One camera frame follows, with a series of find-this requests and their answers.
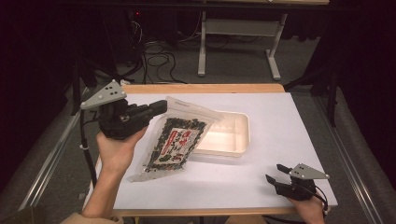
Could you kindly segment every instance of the white stand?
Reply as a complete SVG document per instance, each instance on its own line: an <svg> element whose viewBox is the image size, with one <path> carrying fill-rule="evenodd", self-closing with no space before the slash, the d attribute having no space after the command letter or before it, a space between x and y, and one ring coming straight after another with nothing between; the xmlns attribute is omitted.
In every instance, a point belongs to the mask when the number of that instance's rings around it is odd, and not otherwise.
<svg viewBox="0 0 396 224"><path fill-rule="evenodd" d="M266 51L268 63L271 67L274 80L280 80L280 74L276 66L274 58L280 36L282 35L283 27L287 14L282 14L280 21L236 21L236 20L217 20L207 19L206 12L202 15L202 30L201 30L201 48L198 62L198 76L205 76L206 63L206 49L205 37L206 34L215 35L256 35L256 36L273 36L274 45L271 49Z"/></svg>

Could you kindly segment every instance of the white table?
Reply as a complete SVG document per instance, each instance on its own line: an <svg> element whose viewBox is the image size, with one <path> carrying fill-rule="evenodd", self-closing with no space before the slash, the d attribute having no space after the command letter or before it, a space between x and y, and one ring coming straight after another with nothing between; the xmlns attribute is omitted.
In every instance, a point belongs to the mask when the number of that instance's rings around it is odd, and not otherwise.
<svg viewBox="0 0 396 224"><path fill-rule="evenodd" d="M276 195L265 175L289 183L290 177L276 169L278 163L294 168L302 162L323 171L289 93L134 93L127 100L147 105L166 95L214 110L247 114L250 144L240 158L193 154L181 174L131 183L125 178L140 171L136 164L145 159L141 149L148 144L152 124L159 117L154 118L120 184L115 214L154 217L293 213L292 205ZM316 184L326 193L329 205L337 205L328 180L316 180Z"/></svg>

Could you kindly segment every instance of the table surface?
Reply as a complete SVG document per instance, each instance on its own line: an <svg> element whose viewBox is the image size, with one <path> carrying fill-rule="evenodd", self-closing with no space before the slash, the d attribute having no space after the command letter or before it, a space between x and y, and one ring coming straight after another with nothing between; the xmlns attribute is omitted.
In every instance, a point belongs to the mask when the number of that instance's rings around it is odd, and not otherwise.
<svg viewBox="0 0 396 224"><path fill-rule="evenodd" d="M123 88L129 93L127 100L138 105L170 95L214 110L244 113L249 118L250 144L240 158L192 154L180 174L131 183L126 178L140 172L136 165L145 159L143 151L157 116L136 146L133 164L120 184L115 214L163 217L294 213L294 207L276 195L265 175L289 183L290 177L276 169L278 163L293 168L302 162L323 171L297 108L281 85L131 85ZM329 205L337 205L328 180L316 180L316 184L326 193Z"/></svg>

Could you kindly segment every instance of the wooden table edge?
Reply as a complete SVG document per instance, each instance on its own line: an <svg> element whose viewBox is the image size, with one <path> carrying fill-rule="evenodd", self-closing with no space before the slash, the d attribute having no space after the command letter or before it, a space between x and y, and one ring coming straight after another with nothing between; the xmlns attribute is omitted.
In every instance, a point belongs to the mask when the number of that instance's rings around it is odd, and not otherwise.
<svg viewBox="0 0 396 224"><path fill-rule="evenodd" d="M126 93L255 93L285 92L282 85L271 84L161 84L125 85Z"/></svg>
<svg viewBox="0 0 396 224"><path fill-rule="evenodd" d="M251 215L286 215L297 213L295 208L218 208L218 209L114 209L121 217L218 217Z"/></svg>

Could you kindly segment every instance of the snack bag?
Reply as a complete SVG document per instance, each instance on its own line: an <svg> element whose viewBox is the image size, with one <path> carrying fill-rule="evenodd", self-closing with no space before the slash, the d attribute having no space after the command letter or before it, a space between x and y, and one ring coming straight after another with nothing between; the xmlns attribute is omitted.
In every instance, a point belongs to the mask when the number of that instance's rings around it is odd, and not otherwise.
<svg viewBox="0 0 396 224"><path fill-rule="evenodd" d="M141 174L128 177L131 182L146 181L184 170L194 149L210 126L222 120L219 112L166 97L168 110L153 127Z"/></svg>

